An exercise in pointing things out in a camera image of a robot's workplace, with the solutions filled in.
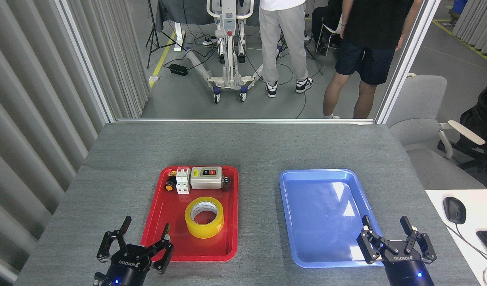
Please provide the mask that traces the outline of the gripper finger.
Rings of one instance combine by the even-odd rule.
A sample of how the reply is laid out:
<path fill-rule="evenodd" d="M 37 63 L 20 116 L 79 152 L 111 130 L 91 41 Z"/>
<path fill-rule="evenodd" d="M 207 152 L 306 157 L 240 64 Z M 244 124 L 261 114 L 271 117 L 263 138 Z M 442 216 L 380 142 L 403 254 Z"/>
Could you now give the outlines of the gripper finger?
<path fill-rule="evenodd" d="M 385 248 L 385 250 L 388 250 L 394 255 L 399 253 L 398 248 L 394 246 L 390 240 L 379 236 L 373 230 L 368 215 L 362 217 L 362 223 L 363 228 L 359 237 L 357 237 L 356 242 L 358 243 L 367 264 L 372 264 L 379 259 L 383 252 L 382 248 Z"/>
<path fill-rule="evenodd" d="M 110 255 L 110 248 L 111 244 L 114 240 L 118 241 L 118 245 L 120 247 L 120 250 L 123 251 L 123 256 L 126 257 L 129 253 L 127 245 L 124 241 L 124 235 L 127 233 L 127 230 L 131 224 L 131 216 L 126 216 L 124 219 L 124 222 L 122 223 L 122 226 L 118 230 L 114 230 L 112 232 L 107 231 L 104 233 L 104 236 L 102 237 L 102 242 L 100 244 L 98 253 L 97 253 L 97 259 L 102 262 L 109 262 L 111 259 Z"/>
<path fill-rule="evenodd" d="M 431 240 L 427 233 L 419 232 L 416 227 L 410 224 L 407 216 L 402 216 L 400 219 L 401 226 L 407 235 L 406 246 L 403 249 L 403 253 L 407 256 L 412 256 L 414 251 L 414 245 L 418 243 L 421 250 L 421 261 L 427 264 L 432 264 L 437 256 L 432 246 Z"/>
<path fill-rule="evenodd" d="M 147 273 L 151 268 L 156 269 L 160 274 L 164 274 L 169 265 L 169 261 L 174 253 L 174 245 L 171 243 L 169 235 L 169 223 L 166 223 L 165 228 L 160 237 L 160 241 L 148 246 L 144 249 L 142 257 L 147 259 L 147 264 L 144 267 L 144 272 Z M 151 259 L 164 250 L 162 258 L 156 262 L 151 262 Z"/>

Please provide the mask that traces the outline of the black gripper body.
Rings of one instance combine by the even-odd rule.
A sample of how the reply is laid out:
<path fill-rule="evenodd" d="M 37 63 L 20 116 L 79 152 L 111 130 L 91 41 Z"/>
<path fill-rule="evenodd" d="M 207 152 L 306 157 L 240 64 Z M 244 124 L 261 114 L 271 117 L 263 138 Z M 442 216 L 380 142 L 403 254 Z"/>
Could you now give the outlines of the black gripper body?
<path fill-rule="evenodd" d="M 433 286 L 426 265 L 418 251 L 398 255 L 385 250 L 382 252 L 383 264 L 391 286 Z"/>
<path fill-rule="evenodd" d="M 150 270 L 150 248 L 127 244 L 127 252 L 120 249 L 112 255 L 106 273 L 106 286 L 141 286 Z"/>

